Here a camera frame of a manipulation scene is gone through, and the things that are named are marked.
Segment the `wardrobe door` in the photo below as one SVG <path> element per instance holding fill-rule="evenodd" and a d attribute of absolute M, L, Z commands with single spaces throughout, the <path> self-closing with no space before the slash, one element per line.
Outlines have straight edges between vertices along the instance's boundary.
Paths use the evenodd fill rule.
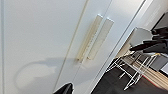
<path fill-rule="evenodd" d="M 3 94 L 3 11 L 2 11 L 2 1 L 0 0 L 0 94 Z"/>
<path fill-rule="evenodd" d="M 5 94 L 52 94 L 85 2 L 4 0 Z"/>
<path fill-rule="evenodd" d="M 111 1 L 112 0 L 88 0 L 55 90 L 65 83 L 73 83 L 74 77 L 76 76 L 81 61 L 83 60 L 84 53 L 87 51 L 91 41 L 97 36 L 97 33 L 94 33 L 92 36 L 89 35 L 91 32 L 95 32 L 99 28 L 98 23 L 96 23 L 97 26 L 94 29 L 95 31 L 93 30 L 95 26 L 94 22 L 98 21 L 96 19 L 98 16 L 102 18 L 105 16 Z"/>
<path fill-rule="evenodd" d="M 112 0 L 104 16 L 104 24 L 101 26 L 101 29 L 99 29 L 99 36 L 93 44 L 93 48 L 90 47 L 90 51 L 87 53 L 88 55 L 85 55 L 84 61 L 76 74 L 73 94 L 88 94 L 86 93 L 87 89 L 89 89 L 89 86 L 99 74 L 99 71 L 120 41 L 122 35 L 124 35 L 124 32 L 129 28 L 144 1 L 145 0 Z M 111 23 L 113 24 L 108 33 L 106 30 Z"/>

